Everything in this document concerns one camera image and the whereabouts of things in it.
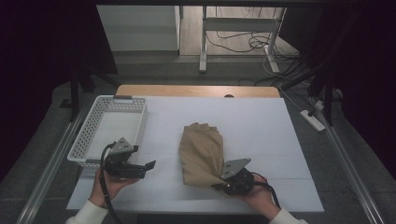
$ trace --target person's hand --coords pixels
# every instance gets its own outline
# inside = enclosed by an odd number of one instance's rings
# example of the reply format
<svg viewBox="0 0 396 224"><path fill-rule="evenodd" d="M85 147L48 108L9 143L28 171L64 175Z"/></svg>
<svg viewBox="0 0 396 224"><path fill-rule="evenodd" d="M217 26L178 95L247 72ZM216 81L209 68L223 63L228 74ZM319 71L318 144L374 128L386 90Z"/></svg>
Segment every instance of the person's hand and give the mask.
<svg viewBox="0 0 396 224"><path fill-rule="evenodd" d="M266 179L258 175L254 175L254 181L267 182ZM268 220L272 220L280 211L273 202L271 192L262 186L254 186L248 195L235 195L234 197L247 203L251 208L267 217Z"/></svg>
<svg viewBox="0 0 396 224"><path fill-rule="evenodd" d="M100 169L96 171L91 197L88 200L96 206L105 207L105 196L103 195L102 188L100 186L99 175ZM104 171L104 175L110 200L115 198L122 188L139 181L139 179L118 179L109 175L106 171Z"/></svg>

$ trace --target basket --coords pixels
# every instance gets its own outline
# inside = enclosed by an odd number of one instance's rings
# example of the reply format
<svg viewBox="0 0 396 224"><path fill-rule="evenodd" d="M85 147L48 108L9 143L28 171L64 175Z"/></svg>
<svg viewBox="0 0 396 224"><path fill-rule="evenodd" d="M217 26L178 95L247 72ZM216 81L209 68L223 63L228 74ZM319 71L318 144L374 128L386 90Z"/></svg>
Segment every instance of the basket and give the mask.
<svg viewBox="0 0 396 224"><path fill-rule="evenodd" d="M144 98L98 96L78 132L67 159L82 167L97 168L104 148L124 137L132 146L140 146L147 121ZM135 164L137 153L128 160Z"/></svg>

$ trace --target white sleeve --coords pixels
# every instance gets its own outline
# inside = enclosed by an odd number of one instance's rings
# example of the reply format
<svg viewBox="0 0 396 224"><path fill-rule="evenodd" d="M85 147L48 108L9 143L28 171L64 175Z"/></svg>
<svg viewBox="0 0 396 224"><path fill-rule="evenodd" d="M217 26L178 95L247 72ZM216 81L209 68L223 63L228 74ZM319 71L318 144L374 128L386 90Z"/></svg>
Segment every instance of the white sleeve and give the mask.
<svg viewBox="0 0 396 224"><path fill-rule="evenodd" d="M66 220L66 224L100 224L107 215L107 210L91 203L85 202L75 217Z"/></svg>
<svg viewBox="0 0 396 224"><path fill-rule="evenodd" d="M299 220L293 217L286 209L280 212L270 221L270 224L308 224L305 220Z"/></svg>

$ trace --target cable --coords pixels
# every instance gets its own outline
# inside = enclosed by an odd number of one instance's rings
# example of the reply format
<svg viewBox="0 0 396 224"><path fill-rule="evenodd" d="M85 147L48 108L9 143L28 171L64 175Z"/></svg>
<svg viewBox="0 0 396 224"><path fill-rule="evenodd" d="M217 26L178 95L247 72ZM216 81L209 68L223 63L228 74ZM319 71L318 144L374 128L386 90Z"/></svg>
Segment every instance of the cable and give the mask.
<svg viewBox="0 0 396 224"><path fill-rule="evenodd" d="M300 53L298 51L294 52L295 55L284 55L280 53L280 51L277 49L277 45L274 44L274 49L273 49L274 56L276 56L280 60L291 60L291 59L301 59Z"/></svg>
<svg viewBox="0 0 396 224"><path fill-rule="evenodd" d="M274 188L271 185L269 185L267 183L258 182L258 181L253 181L253 185L262 186L262 187L265 187L268 190L270 190L270 192L271 192L271 194L272 194L272 196L274 198L274 202L275 202L276 206L280 209L279 200L277 199L275 190L274 190Z"/></svg>
<svg viewBox="0 0 396 224"><path fill-rule="evenodd" d="M259 38L267 38L267 40L264 41L260 41L257 37ZM251 33L251 38L248 40L248 44L250 45L251 48L255 48L255 49L263 49L265 47L265 45L268 44L268 41L270 39L270 36L264 36L264 35L253 35L253 33Z"/></svg>
<svg viewBox="0 0 396 224"><path fill-rule="evenodd" d="M247 14L245 15L245 17L246 17L246 16L248 16L248 14L250 14L251 11L254 10L254 7L245 7L245 10L247 11Z"/></svg>
<svg viewBox="0 0 396 224"><path fill-rule="evenodd" d="M272 82L272 84L270 85L270 86L274 86L274 84L275 84L276 82L278 82L281 78L289 78L289 79L291 79L290 77L285 77L285 76L287 76L287 75L291 74L292 72L294 72L294 70L296 70L299 66L301 66L301 64L303 64L303 63L302 63L302 62L299 62L299 64L298 64L297 66L295 66L294 68L292 68L293 63L291 63L291 64L289 65L289 67L288 67L284 72L279 73L279 74L271 74L270 72L267 71L268 73L270 73L271 75L274 75L274 76L276 76L276 77L264 77L264 78L261 78L261 79L259 79L259 80L253 80L253 79L250 79L250 78L243 77L243 78L240 78L240 79L238 80L238 85L239 85L239 86L242 86L242 85L241 85L241 81L247 80L247 81L252 82L252 83L253 83L253 86L256 86L256 85L257 85L258 83L260 83L260 82L263 82L263 81L265 81L265 80L269 80L269 79L274 79L274 78L275 78L275 80L274 80L274 81ZM296 73L296 74L293 74L292 76L297 75L298 73L302 72L304 69L305 69L305 67L304 67L303 69L297 71L297 73Z"/></svg>
<svg viewBox="0 0 396 224"><path fill-rule="evenodd" d="M299 62L299 64L297 64L297 66L295 66L293 69L291 69L289 72L287 72L287 71L291 68L291 66L289 66L289 69L287 69L282 75L283 75L283 76L288 76L288 75L290 75L289 78L292 79L292 78L293 78L294 76L296 76L297 74L303 72L303 71L305 70L305 68L307 67L307 66L305 66L305 67L303 67L302 69L300 69L300 70L298 70L298 71L295 71L295 70L296 70L298 67L300 67L302 64L303 64L303 62ZM283 78L283 77L277 78L277 79L271 84L271 86L275 86L275 83L277 83L281 78Z"/></svg>
<svg viewBox="0 0 396 224"><path fill-rule="evenodd" d="M238 35L219 36L219 31L216 31L218 38L221 38L221 39L228 39L228 38L236 37L236 36L240 36L240 35L250 35L251 33L254 33L254 32L242 33L242 34L238 34Z"/></svg>
<svg viewBox="0 0 396 224"><path fill-rule="evenodd" d="M108 209L108 212L111 214L113 219L116 221L118 224L122 224L120 218L117 216L116 212L114 211L113 205L111 204L110 201L110 196L108 195L108 190L107 190L107 185L106 185L106 180L105 180L105 167L104 167L104 162L105 162L105 154L109 148L113 148L116 142L113 144L109 144L103 149L102 156L100 158L100 174L99 174L99 182L100 186L102 188L103 195L105 196L105 202L106 206Z"/></svg>
<svg viewBox="0 0 396 224"><path fill-rule="evenodd" d="M292 104L294 104L297 108L299 108L301 111L303 111L303 109L301 109L299 106L297 106L297 104L295 104L290 98L289 96L282 90L282 85L279 86L279 89L283 92L283 94L289 99L289 101L291 101Z"/></svg>
<svg viewBox="0 0 396 224"><path fill-rule="evenodd" d="M309 101L307 101L302 95L300 95L300 94L298 94L297 92L292 91L292 90L289 90L289 91L293 92L295 95L297 95L297 96L299 96L300 98L302 98L307 104L309 104L309 106L313 107L314 110L316 110L316 108L315 108L313 105L311 105L311 103L309 103Z"/></svg>
<svg viewBox="0 0 396 224"><path fill-rule="evenodd" d="M276 13L276 9L277 9L277 7L274 9L274 14L273 14L273 18L274 18L274 16L275 16L275 13Z"/></svg>
<svg viewBox="0 0 396 224"><path fill-rule="evenodd" d="M220 47L220 48L224 48L224 49L230 50L230 51L232 51L232 52L236 52L236 53L246 53L246 52L250 52L250 51L253 51L253 50L254 50L254 49L248 49L248 50L235 50L235 49L229 49L229 48L227 48L227 47L225 47L225 46L218 45L218 44L215 44L215 43L213 43L212 41L210 41L209 36L207 36L207 34L206 34L206 39L207 39L207 41L209 41L209 43L211 43L211 44L214 45L214 46L217 46L217 47Z"/></svg>
<svg viewBox="0 0 396 224"><path fill-rule="evenodd" d="M268 71L267 68L265 67L265 64L264 64L264 67L263 67L263 68L264 68L265 72L267 72L267 73L270 74L270 75L273 75L273 76L275 76L275 77L282 77L282 78L285 78L285 79L291 79L291 80L293 80L293 78L291 78L291 77L281 76L281 75L279 75L279 74L275 74L275 73L272 73L272 72Z"/></svg>
<svg viewBox="0 0 396 224"><path fill-rule="evenodd" d="M259 18L261 14L262 14L262 7L260 7L259 16L257 18Z"/></svg>
<svg viewBox="0 0 396 224"><path fill-rule="evenodd" d="M257 173L254 173L254 172L251 172L251 173L254 174L254 175L258 175L259 177L261 177L262 179L265 180L265 183L263 183L263 182L258 182L258 181L253 181L253 185L262 186L262 187L265 187L265 188L267 188L268 190L270 190L270 192L271 192L271 194L272 194L272 196L273 196L273 198L274 198L274 202L275 202L276 206L280 209L279 200L277 199L275 190L274 190L273 187L271 187L271 186L268 184L267 178L265 178L264 176L259 175L259 174L257 174Z"/></svg>

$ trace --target white board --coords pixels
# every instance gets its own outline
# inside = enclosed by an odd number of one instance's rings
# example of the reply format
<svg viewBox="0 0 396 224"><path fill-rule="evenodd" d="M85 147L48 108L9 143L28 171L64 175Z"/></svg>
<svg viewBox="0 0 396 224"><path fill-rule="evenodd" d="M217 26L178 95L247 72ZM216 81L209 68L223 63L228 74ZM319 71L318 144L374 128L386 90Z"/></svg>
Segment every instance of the white board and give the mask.
<svg viewBox="0 0 396 224"><path fill-rule="evenodd" d="M218 128L223 136L224 160L252 159L247 169L268 177L282 207L291 212L324 211L283 99L144 98L148 121L137 163L154 160L157 163L145 179L123 189L112 201L116 210L255 213L244 203L214 189L183 185L178 146L184 126L199 122ZM92 183L93 172L84 170L67 209L82 207L91 194Z"/></svg>

